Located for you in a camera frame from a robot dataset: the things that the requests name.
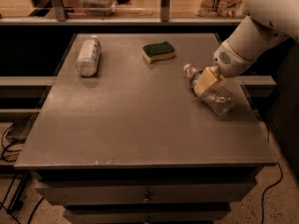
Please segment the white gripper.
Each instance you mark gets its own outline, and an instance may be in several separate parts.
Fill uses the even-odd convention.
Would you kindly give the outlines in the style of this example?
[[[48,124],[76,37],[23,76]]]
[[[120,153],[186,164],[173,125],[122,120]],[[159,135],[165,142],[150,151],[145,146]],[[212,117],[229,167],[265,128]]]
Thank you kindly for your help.
[[[224,77],[237,77],[247,71],[260,56],[260,51],[250,43],[225,40],[214,52],[214,64],[199,71],[193,89],[198,96],[220,81],[220,73]]]

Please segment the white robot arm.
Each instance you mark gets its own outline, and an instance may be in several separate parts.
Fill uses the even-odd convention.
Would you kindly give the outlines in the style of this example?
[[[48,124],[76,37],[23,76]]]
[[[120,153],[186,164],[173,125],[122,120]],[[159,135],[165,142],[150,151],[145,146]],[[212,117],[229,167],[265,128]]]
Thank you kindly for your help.
[[[195,81],[198,96],[223,78],[242,74],[285,39],[299,38],[299,0],[202,0],[198,14],[242,20]]]

